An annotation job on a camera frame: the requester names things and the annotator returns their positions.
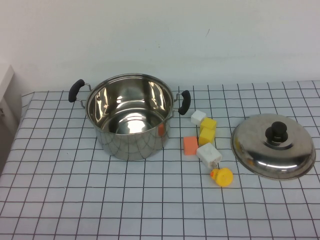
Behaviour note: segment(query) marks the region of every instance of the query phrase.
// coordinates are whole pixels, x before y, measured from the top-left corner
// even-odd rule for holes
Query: yellow cube
[[[202,132],[202,129],[206,128],[206,129],[211,129],[216,131],[216,127],[217,127],[217,121],[213,120],[211,118],[206,117],[200,125],[200,133]]]
[[[199,145],[205,145],[207,143],[214,143],[216,135],[216,130],[209,129],[209,128],[203,128],[203,131],[201,131],[199,136]]]

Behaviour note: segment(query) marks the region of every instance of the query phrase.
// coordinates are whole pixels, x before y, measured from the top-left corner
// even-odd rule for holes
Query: white wall
[[[123,73],[169,83],[320,79],[319,0],[2,0],[23,92]]]

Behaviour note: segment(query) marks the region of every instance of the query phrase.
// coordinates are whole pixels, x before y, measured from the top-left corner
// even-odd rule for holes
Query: table
[[[270,180],[236,161],[230,137],[245,118],[277,113],[306,128],[319,156],[320,81],[180,86],[174,93],[186,89],[190,110],[170,122],[164,149],[140,161],[105,153],[68,92],[24,96],[31,101],[0,177],[0,239],[317,239],[319,157],[299,179]],[[219,167],[234,174],[227,188],[184,155],[182,138],[199,134],[190,122],[195,109],[217,120]]]

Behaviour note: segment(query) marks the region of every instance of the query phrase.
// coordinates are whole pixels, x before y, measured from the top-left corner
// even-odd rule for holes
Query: pot rim
[[[169,113],[168,115],[166,116],[166,118],[160,122],[158,125],[154,126],[153,128],[151,129],[148,129],[146,131],[141,131],[141,132],[137,132],[137,133],[131,133],[131,134],[119,134],[119,133],[114,133],[114,132],[110,132],[110,131],[103,131],[100,127],[98,127],[90,118],[89,116],[89,111],[88,111],[88,104],[89,104],[89,100],[95,96],[95,93],[98,92],[99,89],[101,89],[106,83],[108,84],[112,84],[112,83],[115,83],[117,81],[121,81],[121,80],[124,80],[123,78],[132,78],[132,77],[147,77],[147,78],[150,78],[152,79],[152,81],[154,82],[157,82],[161,85],[163,85],[166,89],[167,89],[167,92],[168,94],[170,94],[171,96],[171,108],[169,110]],[[86,98],[86,101],[85,101],[85,107],[84,107],[84,111],[85,111],[85,115],[86,117],[88,118],[88,120],[91,122],[91,124],[94,126],[94,128],[96,130],[99,130],[100,132],[102,133],[108,133],[108,134],[113,134],[113,135],[116,135],[116,136],[133,136],[133,135],[139,135],[139,134],[144,134],[144,133],[147,133],[149,131],[153,131],[155,128],[157,128],[158,126],[160,126],[161,124],[164,124],[166,121],[170,120],[173,116],[173,111],[174,111],[174,103],[175,103],[176,99],[174,99],[174,94],[171,90],[171,88],[162,80],[160,80],[159,78],[157,77],[154,77],[154,76],[151,76],[151,75],[148,75],[148,74],[143,74],[143,73],[125,73],[125,74],[120,74],[120,75],[116,75],[116,76],[113,76],[113,77],[110,77],[104,81],[102,81],[101,83],[99,83],[96,87],[94,87],[91,91],[90,91],[90,94],[89,96]]]

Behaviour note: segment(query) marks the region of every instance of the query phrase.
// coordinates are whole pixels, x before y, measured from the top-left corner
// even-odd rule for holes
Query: black pot handle
[[[82,79],[79,79],[72,85],[69,91],[69,99],[68,99],[70,103],[74,103],[77,100],[77,94],[80,88],[82,88],[85,84],[86,84],[85,81],[83,81]]]
[[[182,105],[181,107],[179,107],[178,109],[178,113],[181,115],[185,115],[189,108],[190,108],[190,104],[191,104],[191,95],[190,92],[188,90],[184,90],[181,93],[182,97],[183,97],[183,101],[182,101]]]

